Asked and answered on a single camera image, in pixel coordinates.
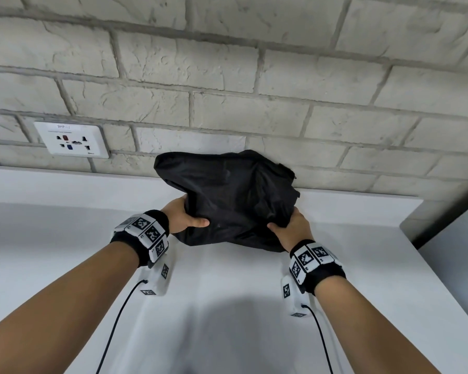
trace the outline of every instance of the gray brick wall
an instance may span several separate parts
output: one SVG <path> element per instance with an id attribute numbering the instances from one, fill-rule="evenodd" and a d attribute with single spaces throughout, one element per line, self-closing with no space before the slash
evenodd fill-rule
<path id="1" fill-rule="evenodd" d="M 42 119 L 101 126 L 111 157 L 51 156 Z M 468 192 L 468 0 L 0 0 L 0 165 L 243 149 L 303 188 L 422 197 L 414 239 Z"/>

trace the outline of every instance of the black cable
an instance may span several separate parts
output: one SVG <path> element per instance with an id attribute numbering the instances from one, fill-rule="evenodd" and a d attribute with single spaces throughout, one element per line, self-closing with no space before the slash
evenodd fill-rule
<path id="1" fill-rule="evenodd" d="M 308 307 L 307 305 L 301 305 L 301 307 L 308 308 L 308 310 L 312 313 L 312 316 L 314 317 L 315 322 L 317 323 L 317 327 L 319 328 L 319 333 L 321 334 L 322 345 L 324 346 L 324 352 L 326 353 L 326 359 L 328 360 L 329 371 L 331 372 L 331 374 L 333 374 L 333 369 L 331 368 L 331 362 L 329 361 L 329 356 L 328 356 L 327 349 L 326 349 L 326 343 L 324 342 L 324 336 L 322 335 L 321 326 L 319 325 L 319 322 L 317 321 L 317 318 L 315 317 L 315 314 L 310 307 Z"/>
<path id="2" fill-rule="evenodd" d="M 101 358 L 101 363 L 99 364 L 99 368 L 97 369 L 96 373 L 95 374 L 99 374 L 99 372 L 101 371 L 101 367 L 102 367 L 102 363 L 104 362 L 104 359 L 106 358 L 106 353 L 108 352 L 108 349 L 109 349 L 109 344 L 111 343 L 111 339 L 113 338 L 113 333 L 114 333 L 114 330 L 116 329 L 116 324 L 118 324 L 118 320 L 120 318 L 120 315 L 121 315 L 121 312 L 123 311 L 123 309 L 125 308 L 125 305 L 127 304 L 128 300 L 130 299 L 130 296 L 132 295 L 132 293 L 134 292 L 135 289 L 137 289 L 137 286 L 140 285 L 141 283 L 148 283 L 149 281 L 148 280 L 142 280 L 140 282 L 137 283 L 137 285 L 134 286 L 134 288 L 132 289 L 132 291 L 130 292 L 130 294 L 128 294 L 126 300 L 125 300 L 125 303 L 123 303 L 123 306 L 121 306 L 120 308 L 120 311 L 118 313 L 118 316 L 116 317 L 116 321 L 114 322 L 114 325 L 113 325 L 113 330 L 111 331 L 111 334 L 109 335 L 109 340 L 108 340 L 108 343 L 106 345 L 106 350 L 104 351 L 104 354 L 102 355 L 102 358 Z"/>

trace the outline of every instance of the wall socket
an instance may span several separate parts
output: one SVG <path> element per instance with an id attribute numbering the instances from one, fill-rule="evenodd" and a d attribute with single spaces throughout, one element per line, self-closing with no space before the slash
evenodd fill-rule
<path id="1" fill-rule="evenodd" d="M 43 121 L 34 124 L 53 155 L 109 158 L 98 126 Z"/>

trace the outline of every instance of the wristband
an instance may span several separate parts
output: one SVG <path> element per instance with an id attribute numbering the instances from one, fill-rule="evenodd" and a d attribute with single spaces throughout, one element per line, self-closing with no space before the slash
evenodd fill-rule
<path id="1" fill-rule="evenodd" d="M 132 215 L 113 230 L 113 241 L 121 241 L 137 253 L 139 266 L 152 268 L 168 250 L 168 217 L 159 210 Z"/>
<path id="2" fill-rule="evenodd" d="M 289 252 L 289 271 L 301 293 L 313 294 L 323 279 L 331 276 L 346 278 L 342 264 L 336 256 L 313 240 L 300 241 Z"/>

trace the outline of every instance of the finger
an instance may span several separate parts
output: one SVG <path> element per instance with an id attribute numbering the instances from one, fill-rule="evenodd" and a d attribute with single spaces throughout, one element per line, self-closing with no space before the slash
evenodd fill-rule
<path id="1" fill-rule="evenodd" d="M 189 219 L 189 227 L 207 227 L 210 225 L 210 221 L 204 218 L 193 218 Z"/>
<path id="2" fill-rule="evenodd" d="M 269 224 L 267 225 L 267 228 L 268 228 L 269 230 L 271 230 L 272 232 L 274 232 L 275 234 L 277 234 L 277 233 L 279 232 L 279 230 L 281 229 L 281 227 L 278 226 L 278 225 L 275 224 L 275 223 L 269 223 Z"/>

